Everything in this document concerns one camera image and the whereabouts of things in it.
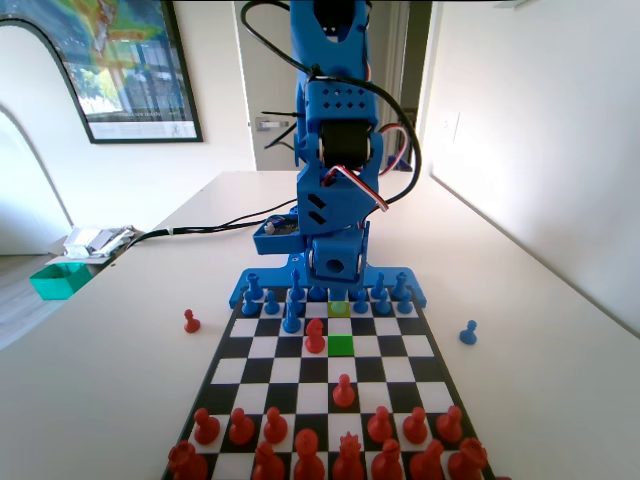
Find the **black square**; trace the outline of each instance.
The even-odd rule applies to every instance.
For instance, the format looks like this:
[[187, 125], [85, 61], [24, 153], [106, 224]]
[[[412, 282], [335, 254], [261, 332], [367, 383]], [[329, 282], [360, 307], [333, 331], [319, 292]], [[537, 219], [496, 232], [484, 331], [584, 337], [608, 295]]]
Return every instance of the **black square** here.
[[252, 337], [229, 337], [218, 347], [220, 358], [247, 358], [252, 342]]
[[416, 382], [442, 382], [444, 375], [435, 357], [409, 357]]
[[351, 387], [353, 388], [354, 393], [356, 394], [353, 403], [351, 406], [347, 408], [342, 408], [336, 405], [336, 402], [333, 401], [333, 391], [338, 386], [337, 383], [329, 384], [329, 413], [360, 413], [360, 399], [358, 397], [358, 384], [355, 382], [351, 382]]
[[269, 383], [273, 358], [248, 358], [241, 383]]
[[383, 335], [378, 337], [378, 345], [380, 345], [380, 354], [383, 357], [407, 356], [407, 349], [404, 347], [404, 342], [400, 335]]
[[358, 382], [385, 382], [384, 366], [380, 357], [356, 357]]
[[220, 453], [253, 453], [258, 446], [258, 437], [260, 436], [260, 429], [262, 428], [262, 415], [247, 415], [254, 425], [253, 436], [244, 445], [236, 445], [231, 441], [229, 432], [231, 430], [231, 418], [229, 418], [229, 424], [227, 425], [227, 431], [224, 433], [222, 439], [222, 445], [220, 446]]
[[420, 392], [414, 382], [387, 383], [393, 413], [411, 413], [422, 406]]
[[327, 358], [301, 358], [300, 383], [327, 383], [329, 360]]
[[351, 319], [351, 334], [355, 336], [363, 335], [375, 335], [376, 325], [373, 323], [373, 317], [371, 318], [352, 318]]
[[318, 451], [326, 452], [329, 450], [329, 416], [326, 414], [301, 414], [296, 415], [296, 421], [293, 429], [293, 438], [298, 435], [300, 430], [310, 428], [318, 435]]
[[282, 414], [296, 413], [297, 401], [297, 383], [271, 383], [267, 390], [264, 412], [267, 413], [267, 410], [271, 407], [277, 407]]
[[302, 337], [280, 337], [276, 345], [276, 358], [300, 357], [302, 355]]

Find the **white wall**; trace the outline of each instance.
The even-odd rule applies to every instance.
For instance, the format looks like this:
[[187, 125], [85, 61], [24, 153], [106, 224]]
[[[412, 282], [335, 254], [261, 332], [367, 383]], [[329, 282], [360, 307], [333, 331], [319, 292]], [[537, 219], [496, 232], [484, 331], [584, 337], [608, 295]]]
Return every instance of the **white wall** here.
[[77, 225], [150, 229], [219, 172], [255, 168], [231, 2], [175, 9], [205, 143], [90, 144], [44, 45], [0, 28], [0, 104], [26, 130]]
[[640, 331], [640, 2], [443, 8], [423, 141], [435, 175]]

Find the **framed poster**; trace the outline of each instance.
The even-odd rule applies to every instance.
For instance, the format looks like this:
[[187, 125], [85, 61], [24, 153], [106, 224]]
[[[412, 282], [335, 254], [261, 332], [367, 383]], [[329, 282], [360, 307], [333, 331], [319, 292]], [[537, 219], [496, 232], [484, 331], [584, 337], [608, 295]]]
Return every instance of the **framed poster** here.
[[49, 48], [92, 143], [201, 142], [170, 1], [0, 0]]

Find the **green container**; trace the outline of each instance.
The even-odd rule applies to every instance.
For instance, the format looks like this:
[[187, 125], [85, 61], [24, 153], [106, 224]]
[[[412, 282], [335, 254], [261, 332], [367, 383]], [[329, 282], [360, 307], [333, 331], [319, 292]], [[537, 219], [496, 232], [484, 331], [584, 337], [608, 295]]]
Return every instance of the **green container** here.
[[43, 300], [66, 300], [91, 280], [91, 273], [81, 262], [56, 263], [32, 275], [30, 280]]

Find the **blue chess piece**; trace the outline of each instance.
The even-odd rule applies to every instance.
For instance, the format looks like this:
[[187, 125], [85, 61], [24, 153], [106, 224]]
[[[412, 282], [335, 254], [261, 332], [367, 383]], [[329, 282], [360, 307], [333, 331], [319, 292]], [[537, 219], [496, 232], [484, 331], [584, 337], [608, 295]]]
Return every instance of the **blue chess piece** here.
[[364, 290], [360, 290], [358, 292], [358, 301], [353, 304], [353, 311], [356, 313], [367, 313], [369, 311], [369, 305], [365, 302], [367, 298], [367, 292]]
[[469, 323], [467, 323], [467, 328], [460, 332], [460, 341], [467, 345], [473, 345], [474, 343], [476, 343], [478, 337], [476, 337], [474, 330], [477, 326], [478, 324], [475, 320], [469, 320]]
[[371, 298], [374, 300], [380, 300], [382, 290], [384, 290], [384, 274], [379, 272], [378, 279], [376, 280], [376, 286], [371, 289]]
[[302, 327], [302, 322], [295, 313], [291, 302], [287, 303], [287, 318], [282, 322], [282, 329], [287, 333], [296, 333]]
[[389, 292], [382, 290], [380, 300], [373, 304], [373, 307], [380, 315], [388, 315], [391, 311], [391, 303], [389, 303]]
[[264, 306], [264, 313], [267, 315], [275, 315], [280, 311], [280, 305], [276, 302], [276, 294], [273, 290], [267, 292], [267, 303]]
[[260, 305], [253, 301], [253, 295], [251, 295], [251, 292], [249, 290], [244, 292], [244, 305], [242, 305], [242, 313], [244, 313], [247, 317], [250, 317], [251, 315], [255, 315], [259, 309]]

